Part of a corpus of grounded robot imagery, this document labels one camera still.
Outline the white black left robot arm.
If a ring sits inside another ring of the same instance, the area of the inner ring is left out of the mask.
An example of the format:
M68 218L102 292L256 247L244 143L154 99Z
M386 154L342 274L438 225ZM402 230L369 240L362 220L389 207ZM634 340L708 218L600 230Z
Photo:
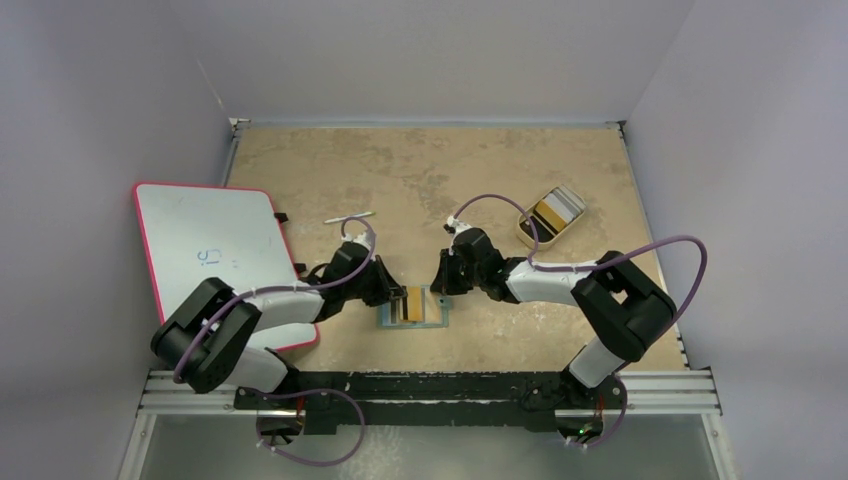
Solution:
M272 408L297 399L298 382L264 330L309 325L360 300L379 307L407 293L365 241L345 241L331 260L302 270L291 285L236 294L218 277L200 282L154 333L150 349L177 383L206 394L228 384L259 390Z

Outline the green leather card holder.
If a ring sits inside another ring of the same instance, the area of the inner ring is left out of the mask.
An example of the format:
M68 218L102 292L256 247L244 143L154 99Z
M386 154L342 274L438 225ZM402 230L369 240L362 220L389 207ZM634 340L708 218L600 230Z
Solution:
M451 299L430 291L429 285L404 286L406 296L378 308L376 325L382 329L433 329L449 326Z

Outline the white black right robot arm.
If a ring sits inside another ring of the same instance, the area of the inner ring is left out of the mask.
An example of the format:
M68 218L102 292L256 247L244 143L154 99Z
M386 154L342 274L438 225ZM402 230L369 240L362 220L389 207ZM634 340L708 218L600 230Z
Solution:
M440 252L432 292L457 296L479 289L496 302L580 309L595 335L561 373L561 392L573 406L588 405L603 381L639 361L677 313L660 286L620 252L595 262L534 264L503 256L480 228L459 223L445 229L452 240Z

